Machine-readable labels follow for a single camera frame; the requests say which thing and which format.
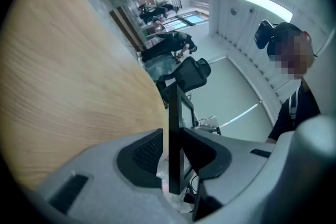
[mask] desk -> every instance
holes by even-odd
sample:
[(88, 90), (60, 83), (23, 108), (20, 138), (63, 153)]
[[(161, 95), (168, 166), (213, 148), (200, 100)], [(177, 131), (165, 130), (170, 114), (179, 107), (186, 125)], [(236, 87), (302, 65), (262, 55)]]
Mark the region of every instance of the desk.
[(168, 120), (150, 76), (87, 0), (16, 0), (0, 39), (0, 145), (34, 189), (81, 151)]

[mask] cable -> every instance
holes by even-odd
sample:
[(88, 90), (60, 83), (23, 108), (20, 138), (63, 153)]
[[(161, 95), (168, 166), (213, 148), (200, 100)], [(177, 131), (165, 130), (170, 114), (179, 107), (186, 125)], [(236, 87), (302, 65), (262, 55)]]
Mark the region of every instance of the cable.
[(195, 179), (197, 176), (198, 176), (198, 175), (195, 175), (195, 176), (193, 177), (193, 179), (191, 179), (191, 182), (190, 182), (191, 188), (193, 189), (193, 192), (194, 192), (194, 193), (197, 193), (197, 191), (195, 191), (195, 189), (194, 189), (194, 187), (193, 187), (193, 181), (194, 181), (194, 179)]

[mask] headset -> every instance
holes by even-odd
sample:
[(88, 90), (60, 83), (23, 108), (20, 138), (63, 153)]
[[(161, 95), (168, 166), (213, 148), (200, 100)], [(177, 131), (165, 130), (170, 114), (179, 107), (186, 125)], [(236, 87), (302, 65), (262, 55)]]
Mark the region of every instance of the headset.
[(276, 37), (289, 30), (297, 30), (300, 33), (303, 32), (300, 28), (291, 23), (272, 24), (268, 20), (262, 20), (254, 35), (254, 41), (258, 49), (264, 49), (268, 44), (271, 44)]

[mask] monitor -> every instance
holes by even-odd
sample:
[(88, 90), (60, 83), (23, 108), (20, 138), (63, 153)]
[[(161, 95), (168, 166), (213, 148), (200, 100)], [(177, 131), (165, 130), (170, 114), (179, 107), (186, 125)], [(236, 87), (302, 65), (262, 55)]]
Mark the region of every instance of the monitor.
[(194, 106), (181, 88), (169, 88), (169, 192), (180, 194), (193, 175), (192, 166), (183, 152), (181, 128), (195, 127)]

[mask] black chair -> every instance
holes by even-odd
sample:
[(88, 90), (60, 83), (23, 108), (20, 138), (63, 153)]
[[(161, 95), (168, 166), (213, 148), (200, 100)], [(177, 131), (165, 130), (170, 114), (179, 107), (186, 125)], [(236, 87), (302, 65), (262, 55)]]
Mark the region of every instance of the black chair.
[(167, 87), (166, 80), (175, 79), (174, 84), (177, 84), (185, 93), (206, 85), (210, 74), (211, 67), (206, 60), (201, 58), (195, 61), (193, 57), (187, 57), (173, 73), (160, 76), (156, 86), (163, 101), (168, 103), (170, 85)]

